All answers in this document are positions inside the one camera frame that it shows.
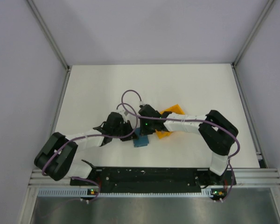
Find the blue leather card holder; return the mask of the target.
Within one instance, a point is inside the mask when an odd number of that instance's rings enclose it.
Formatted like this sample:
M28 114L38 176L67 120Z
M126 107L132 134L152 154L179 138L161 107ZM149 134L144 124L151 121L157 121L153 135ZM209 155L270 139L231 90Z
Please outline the blue leather card holder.
M149 139L147 135L142 135L140 127L135 130L136 138L133 139L134 147L146 147L149 144Z

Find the orange plastic card stand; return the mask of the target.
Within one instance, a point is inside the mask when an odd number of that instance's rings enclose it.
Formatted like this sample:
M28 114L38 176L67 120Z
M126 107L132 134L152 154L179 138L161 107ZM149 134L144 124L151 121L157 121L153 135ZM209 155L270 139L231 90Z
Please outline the orange plastic card stand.
M160 111L160 114L163 114L164 112L173 112L173 113L176 113L176 114L182 114L184 115L184 111L182 110L182 108L176 104L174 106L171 106L163 111ZM172 132L165 132L165 131L156 131L156 135L159 139L163 139L165 137L168 137L172 134Z

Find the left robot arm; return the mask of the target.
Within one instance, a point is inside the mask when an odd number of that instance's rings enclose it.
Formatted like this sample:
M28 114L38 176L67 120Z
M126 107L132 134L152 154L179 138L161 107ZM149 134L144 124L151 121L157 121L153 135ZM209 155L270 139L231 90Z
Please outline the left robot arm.
M135 130L124 113L111 112L101 125L84 133L53 133L35 157L34 165L42 171L42 175L47 175L55 181L64 177L78 177L86 185L92 185L97 178L96 173L92 171L94 168L77 154L93 147L105 146L113 139L135 139Z

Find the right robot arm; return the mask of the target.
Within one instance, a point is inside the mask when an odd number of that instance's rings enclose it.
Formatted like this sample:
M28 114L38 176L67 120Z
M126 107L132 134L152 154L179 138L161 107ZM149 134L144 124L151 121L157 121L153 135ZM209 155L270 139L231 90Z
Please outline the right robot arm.
M215 185L226 178L228 156L236 142L238 129L220 112L210 110L202 116L189 116L174 112L160 113L149 104L140 106L140 133L150 135L159 132L185 132L201 135L212 151L209 181Z

